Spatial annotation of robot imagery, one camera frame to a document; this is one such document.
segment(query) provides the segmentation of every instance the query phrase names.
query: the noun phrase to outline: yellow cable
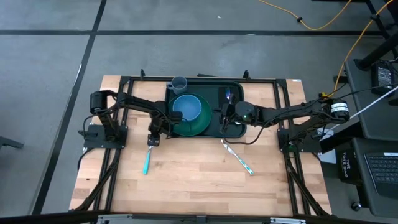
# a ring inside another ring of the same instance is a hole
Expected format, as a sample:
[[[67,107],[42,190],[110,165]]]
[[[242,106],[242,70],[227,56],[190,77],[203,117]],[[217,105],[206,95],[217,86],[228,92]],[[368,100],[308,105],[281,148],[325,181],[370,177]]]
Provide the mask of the yellow cable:
[[[376,13],[376,15],[379,15],[393,0],[388,1],[385,5],[383,5],[383,7],[380,8],[380,10],[378,10],[378,12]],[[340,78],[341,72],[343,71],[344,68],[344,63],[347,61],[348,57],[351,55],[351,52],[354,50],[355,46],[358,44],[358,42],[361,40],[363,34],[365,33],[365,31],[369,28],[369,26],[372,24],[373,20],[370,20],[370,22],[366,25],[365,29],[362,31],[361,35],[358,37],[358,40],[356,40],[355,44],[351,47],[351,49],[349,50],[346,58],[344,59],[344,62],[341,64],[340,67],[340,71],[338,72],[337,75],[337,79],[336,79],[336,84],[335,84],[335,88],[333,89],[333,93],[327,95],[327,97],[331,97],[335,94],[335,91],[337,90],[337,84],[338,84],[338,80]]]
[[[275,8],[277,8],[277,9],[280,9],[280,10],[282,10],[282,11],[285,11],[285,12],[289,13],[290,15],[294,16],[296,19],[299,18],[299,16],[297,16],[297,15],[294,14],[293,12],[290,12],[290,11],[287,10],[287,9],[284,9],[284,8],[282,8],[282,7],[273,5],[273,4],[271,4],[271,3],[269,3],[269,2],[266,2],[266,1],[263,1],[263,0],[259,0],[259,1],[262,2],[262,3],[264,3],[264,4],[267,4],[267,5],[269,5],[269,6],[272,6],[272,7],[275,7]],[[336,20],[337,17],[339,17],[340,14],[347,8],[347,6],[351,3],[351,1],[352,1],[352,0],[349,0],[349,1],[347,2],[347,4],[341,9],[341,11],[340,11],[331,21],[329,21],[328,23],[326,23],[325,25],[323,25],[323,26],[321,26],[321,27],[318,27],[318,28],[311,28],[311,27],[309,27],[308,25],[306,25],[306,23],[304,23],[304,21],[303,21],[302,19],[300,20],[300,22],[303,24],[303,26],[305,26],[305,27],[306,27],[307,29],[309,29],[309,30],[320,30],[320,29],[323,29],[323,28],[327,27],[328,25],[330,25],[334,20]]]

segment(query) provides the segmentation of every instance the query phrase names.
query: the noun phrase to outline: gray cup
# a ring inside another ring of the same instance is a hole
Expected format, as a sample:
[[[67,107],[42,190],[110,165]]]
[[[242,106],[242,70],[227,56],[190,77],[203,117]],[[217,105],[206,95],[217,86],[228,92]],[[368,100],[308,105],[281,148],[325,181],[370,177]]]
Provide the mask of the gray cup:
[[[187,84],[188,81],[185,77],[174,77],[171,82],[167,82],[166,87],[179,95],[187,91]]]

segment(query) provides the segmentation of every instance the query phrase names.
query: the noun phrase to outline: blue bowl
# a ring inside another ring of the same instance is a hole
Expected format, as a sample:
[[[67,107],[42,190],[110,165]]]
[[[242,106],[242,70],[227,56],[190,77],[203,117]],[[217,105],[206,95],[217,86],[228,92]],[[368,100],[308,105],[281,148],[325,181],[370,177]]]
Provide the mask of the blue bowl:
[[[181,111],[183,121],[193,121],[201,112],[200,100],[193,95],[182,95],[174,101],[173,111]]]

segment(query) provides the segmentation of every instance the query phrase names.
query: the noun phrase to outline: wooden table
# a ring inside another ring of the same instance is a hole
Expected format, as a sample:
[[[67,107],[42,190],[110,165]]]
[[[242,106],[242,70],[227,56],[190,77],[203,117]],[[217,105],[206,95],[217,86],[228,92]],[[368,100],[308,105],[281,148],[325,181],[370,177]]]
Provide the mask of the wooden table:
[[[101,90],[118,90],[120,76],[105,75]],[[300,80],[286,80],[291,105],[305,101]],[[275,107],[271,84],[242,83],[244,98],[255,105]],[[133,95],[164,100],[165,82],[134,82]],[[283,105],[283,92],[280,89]],[[295,123],[306,118],[295,119]],[[231,147],[254,171],[250,176],[236,158],[213,138],[165,140],[152,151],[147,175],[142,174],[147,154],[148,114],[129,110],[126,147],[122,150],[112,201],[112,212],[206,215],[292,215],[284,158],[276,130],[266,128],[250,146]],[[240,141],[252,141],[259,127],[248,126]],[[94,149],[81,162],[70,208],[76,208],[98,182],[104,149]],[[301,153],[305,183],[322,208],[331,213],[322,169],[310,153]],[[100,208],[104,208],[107,186]],[[300,191],[297,201],[303,212]]]

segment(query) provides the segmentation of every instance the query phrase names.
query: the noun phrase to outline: green bowl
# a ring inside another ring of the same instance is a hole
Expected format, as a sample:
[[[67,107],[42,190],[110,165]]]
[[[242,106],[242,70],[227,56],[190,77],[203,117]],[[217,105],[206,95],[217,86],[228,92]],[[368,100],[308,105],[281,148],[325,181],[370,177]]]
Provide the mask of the green bowl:
[[[181,121],[180,124],[173,125],[173,133],[186,137],[195,136],[197,134],[200,134],[209,126],[211,121],[212,110],[209,102],[207,102],[207,100],[205,100],[203,97],[193,93],[186,93],[183,95],[193,95],[197,97],[201,103],[201,112],[199,116],[191,122],[183,120]],[[178,95],[170,101],[169,103],[170,111],[173,108],[174,101],[180,96],[181,95]]]

